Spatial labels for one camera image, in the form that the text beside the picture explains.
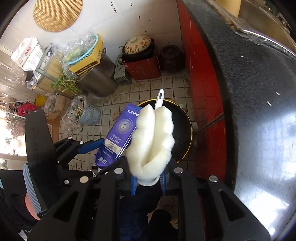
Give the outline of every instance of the person's leg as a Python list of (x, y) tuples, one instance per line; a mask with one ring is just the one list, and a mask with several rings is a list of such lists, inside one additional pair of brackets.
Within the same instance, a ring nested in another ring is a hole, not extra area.
[(178, 240), (178, 230), (170, 223), (172, 216), (169, 212), (157, 209), (153, 212), (149, 222), (149, 240), (175, 241)]
[(138, 186), (133, 197), (123, 197), (119, 206), (121, 241), (148, 241), (147, 214), (157, 207), (162, 196), (160, 182), (150, 187)]

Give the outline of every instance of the gold rim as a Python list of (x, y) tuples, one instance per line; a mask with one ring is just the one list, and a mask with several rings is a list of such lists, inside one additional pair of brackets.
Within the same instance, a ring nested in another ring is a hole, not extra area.
[[(152, 101), (152, 100), (156, 100), (156, 99), (146, 100), (146, 101), (144, 101), (144, 102), (138, 104), (138, 106), (140, 106), (141, 104), (144, 104), (144, 103), (146, 103), (146, 102), (148, 102), (148, 101)], [(189, 144), (188, 150), (186, 151), (185, 155), (180, 159), (180, 160), (182, 160), (182, 159), (188, 154), (188, 152), (189, 152), (189, 150), (190, 150), (190, 148), (191, 148), (191, 145), (192, 145), (192, 141), (193, 141), (193, 128), (192, 128), (192, 124), (191, 124), (191, 121), (190, 121), (189, 116), (187, 115), (187, 113), (185, 112), (185, 110), (183, 110), (183, 108), (182, 108), (181, 106), (179, 106), (179, 105), (177, 105), (175, 102), (172, 102), (172, 101), (167, 100), (167, 99), (164, 99), (163, 101), (171, 102), (171, 103), (173, 103), (174, 105), (178, 106), (178, 107), (183, 111), (183, 113), (187, 116), (187, 118), (188, 118), (188, 120), (189, 120), (189, 123), (190, 123), (190, 128), (191, 128), (191, 139), (190, 139), (190, 144)]]

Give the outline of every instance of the stainless steel sink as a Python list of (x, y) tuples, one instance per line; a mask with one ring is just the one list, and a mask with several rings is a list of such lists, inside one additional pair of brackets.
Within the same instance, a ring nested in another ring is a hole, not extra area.
[(289, 30), (274, 14), (257, 2), (242, 0), (238, 18), (296, 53), (296, 43), (290, 37)]

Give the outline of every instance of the yellow-rimmed black round object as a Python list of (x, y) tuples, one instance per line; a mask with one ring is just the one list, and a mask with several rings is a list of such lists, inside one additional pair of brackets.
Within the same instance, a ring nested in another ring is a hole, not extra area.
[[(150, 104), (154, 108), (155, 102), (156, 99), (146, 100), (140, 103), (139, 106), (145, 107)], [(174, 123), (173, 137), (175, 139), (172, 157), (178, 162), (187, 155), (192, 144), (193, 129), (191, 121), (187, 113), (176, 103), (164, 99), (163, 106), (167, 107), (172, 112), (172, 120)]]

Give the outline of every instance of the red box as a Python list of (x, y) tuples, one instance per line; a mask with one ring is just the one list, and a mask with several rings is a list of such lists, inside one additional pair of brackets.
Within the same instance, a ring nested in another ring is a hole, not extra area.
[(160, 67), (157, 56), (123, 64), (134, 80), (155, 79), (160, 77)]

